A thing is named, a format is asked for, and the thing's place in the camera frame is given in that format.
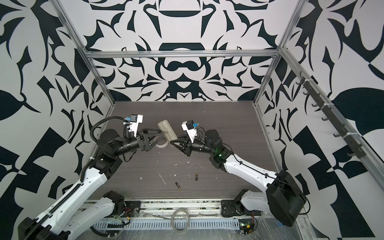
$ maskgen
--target black and white patterned wall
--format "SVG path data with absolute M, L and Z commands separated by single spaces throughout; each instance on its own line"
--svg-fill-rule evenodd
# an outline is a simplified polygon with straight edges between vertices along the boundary
M 271 57 L 108 58 L 94 63 L 116 101 L 253 100 Z
M 110 103 L 47 0 L 0 3 L 0 235 L 77 181 Z
M 277 48 L 298 0 L 62 0 L 89 50 Z
M 383 1 L 310 0 L 288 50 L 383 159 Z M 319 239 L 383 239 L 384 192 L 284 60 L 259 106 L 283 169 L 311 203 Z

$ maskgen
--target debris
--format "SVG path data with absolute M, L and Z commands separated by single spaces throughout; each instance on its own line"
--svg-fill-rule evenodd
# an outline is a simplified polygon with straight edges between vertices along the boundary
M 176 186 L 179 188 L 179 190 L 181 190 L 181 187 L 177 182 L 176 182 Z
M 158 175 L 161 177 L 161 180 L 163 180 L 163 183 L 164 183 L 164 186 L 165 186 L 165 185 L 166 185 L 166 183 L 165 183 L 165 181 L 164 181 L 163 177 L 160 175 L 160 173 L 158 173 Z

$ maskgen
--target enclosure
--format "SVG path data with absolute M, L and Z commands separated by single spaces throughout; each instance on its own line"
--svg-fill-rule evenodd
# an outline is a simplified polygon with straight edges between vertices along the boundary
M 308 213 L 293 227 L 263 213 L 240 235 L 249 217 L 223 218 L 220 201 L 264 193 L 169 144 L 123 161 L 76 213 L 110 190 L 141 201 L 114 238 L 384 239 L 382 9 L 380 0 L 0 0 L 1 236 L 18 239 L 26 217 L 76 183 L 96 122 L 142 114 L 139 129 L 166 119 L 180 136 L 193 120 L 244 160 L 287 171 Z M 122 136 L 123 124 L 95 133 L 105 129 Z M 182 233 L 167 225 L 180 207 L 197 224 Z

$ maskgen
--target wood grain surface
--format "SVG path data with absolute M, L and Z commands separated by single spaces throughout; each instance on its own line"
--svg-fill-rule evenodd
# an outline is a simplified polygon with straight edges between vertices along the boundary
M 113 116 L 142 114 L 142 128 L 158 128 L 168 120 L 176 135 L 183 134 L 181 123 L 193 120 L 205 130 L 216 129 L 223 142 L 241 158 L 268 170 L 275 170 L 272 157 L 250 101 L 239 102 L 117 102 Z M 122 136 L 122 121 L 110 120 L 108 128 Z M 138 151 L 123 162 L 116 173 L 91 196 L 99 199 L 110 191 L 127 198 L 209 198 L 235 197 L 242 189 L 259 192 L 238 176 L 216 169 L 209 155 L 192 152 L 187 157 L 170 144 L 165 148 Z

